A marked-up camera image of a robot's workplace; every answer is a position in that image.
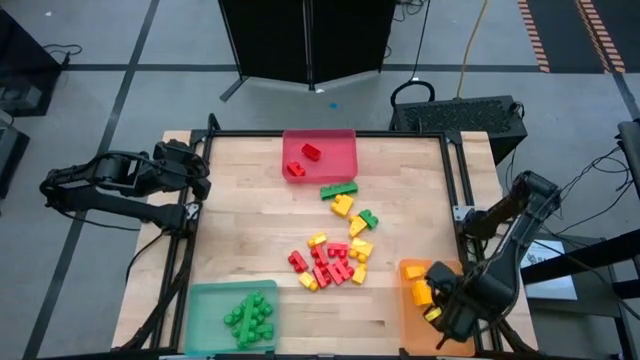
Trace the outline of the black desk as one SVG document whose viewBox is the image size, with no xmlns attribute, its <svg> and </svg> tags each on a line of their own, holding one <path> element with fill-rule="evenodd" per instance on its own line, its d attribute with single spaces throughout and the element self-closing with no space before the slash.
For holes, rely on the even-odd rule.
<svg viewBox="0 0 640 360">
<path fill-rule="evenodd" d="M 43 116 L 61 65 L 0 7 L 0 110 L 13 117 Z"/>
</svg>

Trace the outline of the teal translucent plastic bin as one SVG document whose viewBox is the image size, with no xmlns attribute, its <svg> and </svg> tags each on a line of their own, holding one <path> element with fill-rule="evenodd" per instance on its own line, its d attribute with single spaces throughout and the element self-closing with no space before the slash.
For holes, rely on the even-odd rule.
<svg viewBox="0 0 640 360">
<path fill-rule="evenodd" d="M 244 349 L 237 345 L 242 319 L 233 326 L 223 322 L 226 314 L 236 306 L 244 311 L 245 299 L 252 291 L 260 291 L 273 307 L 269 317 L 254 315 L 249 332 L 249 343 Z M 274 326 L 272 340 L 257 340 L 258 325 L 271 323 Z M 279 289 L 273 280 L 244 281 L 194 285 L 189 294 L 186 331 L 183 350 L 191 356 L 219 353 L 273 351 L 279 339 Z"/>
</svg>

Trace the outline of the black metal side stand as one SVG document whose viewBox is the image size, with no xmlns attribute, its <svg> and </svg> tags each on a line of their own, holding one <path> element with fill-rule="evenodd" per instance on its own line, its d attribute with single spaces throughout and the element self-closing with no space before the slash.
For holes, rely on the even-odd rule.
<svg viewBox="0 0 640 360">
<path fill-rule="evenodd" d="M 621 345 L 617 360 L 640 360 L 632 342 L 629 299 L 640 299 L 640 230 L 611 239 L 540 233 L 536 239 L 562 243 L 565 253 L 524 269 L 524 285 L 570 275 L 577 300 L 528 299 L 536 310 L 611 318 Z"/>
</svg>

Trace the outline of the black computer case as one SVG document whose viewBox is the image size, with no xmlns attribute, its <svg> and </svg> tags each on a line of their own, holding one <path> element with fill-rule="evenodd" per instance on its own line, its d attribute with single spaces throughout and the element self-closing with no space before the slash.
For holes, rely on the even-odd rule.
<svg viewBox="0 0 640 360">
<path fill-rule="evenodd" d="M 398 104 L 392 131 L 486 132 L 493 160 L 499 164 L 528 135 L 524 109 L 511 96 Z"/>
</svg>

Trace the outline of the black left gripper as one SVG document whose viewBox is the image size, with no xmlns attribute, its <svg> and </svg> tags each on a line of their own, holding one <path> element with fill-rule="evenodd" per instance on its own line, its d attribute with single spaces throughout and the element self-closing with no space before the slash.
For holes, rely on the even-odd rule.
<svg viewBox="0 0 640 360">
<path fill-rule="evenodd" d="M 171 139 L 157 142 L 153 151 L 154 160 L 166 160 L 183 166 L 186 173 L 194 178 L 191 181 L 192 194 L 196 199 L 206 199 L 211 189 L 208 163 L 186 143 Z"/>
</svg>

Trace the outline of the black metal table frame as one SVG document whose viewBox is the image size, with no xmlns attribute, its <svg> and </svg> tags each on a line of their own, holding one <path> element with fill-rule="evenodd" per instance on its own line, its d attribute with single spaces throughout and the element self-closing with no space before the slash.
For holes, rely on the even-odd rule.
<svg viewBox="0 0 640 360">
<path fill-rule="evenodd" d="M 315 185 L 281 173 L 278 131 L 221 131 L 212 142 L 212 189 L 200 215 L 191 284 L 272 280 L 279 290 L 280 354 L 396 355 L 404 349 L 399 263 L 458 256 L 451 192 L 461 196 L 457 165 L 445 167 L 439 141 L 412 133 L 362 131 L 356 137 L 357 208 L 380 220 L 365 281 L 318 291 L 302 287 L 288 255 L 306 252 L 324 232 L 344 240 Z"/>
</svg>

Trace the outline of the white printed paper sheet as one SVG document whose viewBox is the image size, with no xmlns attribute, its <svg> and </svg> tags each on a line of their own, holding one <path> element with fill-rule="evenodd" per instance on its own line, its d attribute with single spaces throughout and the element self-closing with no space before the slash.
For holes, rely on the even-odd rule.
<svg viewBox="0 0 640 360">
<path fill-rule="evenodd" d="M 525 268 L 558 257 L 564 253 L 565 249 L 559 241 L 542 239 L 534 240 L 521 261 L 521 274 L 524 274 Z M 528 299 L 563 301 L 573 301 L 578 299 L 575 285 L 570 275 L 528 284 L 525 286 L 525 292 Z"/>
</svg>

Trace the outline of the large yellow toy block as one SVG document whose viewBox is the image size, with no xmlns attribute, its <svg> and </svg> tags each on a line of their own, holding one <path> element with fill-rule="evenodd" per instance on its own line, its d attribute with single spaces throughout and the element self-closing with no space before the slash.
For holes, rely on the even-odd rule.
<svg viewBox="0 0 640 360">
<path fill-rule="evenodd" d="M 346 218 L 353 204 L 354 199 L 351 196 L 339 194 L 335 196 L 330 209 L 334 214 Z"/>
<path fill-rule="evenodd" d="M 411 285 L 413 302 L 416 306 L 425 306 L 424 295 L 427 287 L 429 287 L 429 285 L 425 280 L 417 280 Z"/>
<path fill-rule="evenodd" d="M 348 256 L 357 259 L 360 263 L 366 263 L 373 248 L 372 243 L 354 237 L 348 250 Z"/>
</svg>

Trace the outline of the black orange-striped floor mat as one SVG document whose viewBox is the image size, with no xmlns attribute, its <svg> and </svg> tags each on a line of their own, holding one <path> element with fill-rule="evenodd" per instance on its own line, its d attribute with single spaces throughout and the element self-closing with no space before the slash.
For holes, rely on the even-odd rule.
<svg viewBox="0 0 640 360">
<path fill-rule="evenodd" d="M 518 0 L 547 73 L 640 73 L 640 0 Z"/>
</svg>

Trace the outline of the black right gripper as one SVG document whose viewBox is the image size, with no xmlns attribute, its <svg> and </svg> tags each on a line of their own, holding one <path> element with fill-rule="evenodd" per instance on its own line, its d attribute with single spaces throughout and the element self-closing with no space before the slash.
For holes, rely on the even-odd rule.
<svg viewBox="0 0 640 360">
<path fill-rule="evenodd" d="M 441 316 L 430 322 L 439 333 L 435 348 L 441 349 L 447 340 L 466 341 L 473 337 L 477 333 L 474 326 L 485 312 L 480 301 L 469 294 L 474 277 L 457 275 L 437 261 L 427 270 L 425 280 L 429 287 L 424 305 L 442 309 Z"/>
</svg>

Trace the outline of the black equipment panel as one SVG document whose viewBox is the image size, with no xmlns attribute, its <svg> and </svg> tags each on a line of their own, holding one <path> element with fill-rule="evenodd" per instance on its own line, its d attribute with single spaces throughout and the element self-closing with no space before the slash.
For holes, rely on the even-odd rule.
<svg viewBox="0 0 640 360">
<path fill-rule="evenodd" d="M 640 199 L 640 118 L 621 122 L 617 128 L 618 145 L 625 154 L 636 193 Z"/>
</svg>

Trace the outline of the red translucent plastic bin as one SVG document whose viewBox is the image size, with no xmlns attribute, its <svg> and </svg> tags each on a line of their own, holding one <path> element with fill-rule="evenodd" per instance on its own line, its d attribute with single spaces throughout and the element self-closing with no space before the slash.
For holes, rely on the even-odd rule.
<svg viewBox="0 0 640 360">
<path fill-rule="evenodd" d="M 282 175 L 289 183 L 342 183 L 353 180 L 358 174 L 353 129 L 285 130 L 282 140 Z M 321 150 L 319 161 L 311 161 L 302 154 L 301 148 L 306 143 Z M 288 162 L 299 162 L 306 175 L 292 177 L 286 170 Z"/>
</svg>

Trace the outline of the black equipment case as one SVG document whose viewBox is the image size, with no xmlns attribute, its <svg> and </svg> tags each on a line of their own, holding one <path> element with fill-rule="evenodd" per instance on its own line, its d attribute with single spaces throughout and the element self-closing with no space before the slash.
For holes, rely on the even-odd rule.
<svg viewBox="0 0 640 360">
<path fill-rule="evenodd" d="M 5 199 L 30 138 L 13 128 L 0 128 L 0 200 Z"/>
</svg>

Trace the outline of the orange translucent plastic bin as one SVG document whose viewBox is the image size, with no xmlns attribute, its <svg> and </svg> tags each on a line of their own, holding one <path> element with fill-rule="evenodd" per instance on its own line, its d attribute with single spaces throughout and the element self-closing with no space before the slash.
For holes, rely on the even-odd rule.
<svg viewBox="0 0 640 360">
<path fill-rule="evenodd" d="M 399 262 L 397 285 L 401 347 L 410 355 L 470 357 L 476 352 L 472 338 L 464 343 L 448 340 L 441 349 L 436 349 L 439 333 L 422 318 L 424 309 L 413 302 L 411 285 L 414 280 L 407 280 L 403 270 L 406 266 L 423 266 L 428 270 L 432 263 L 430 259 L 402 259 Z"/>
</svg>

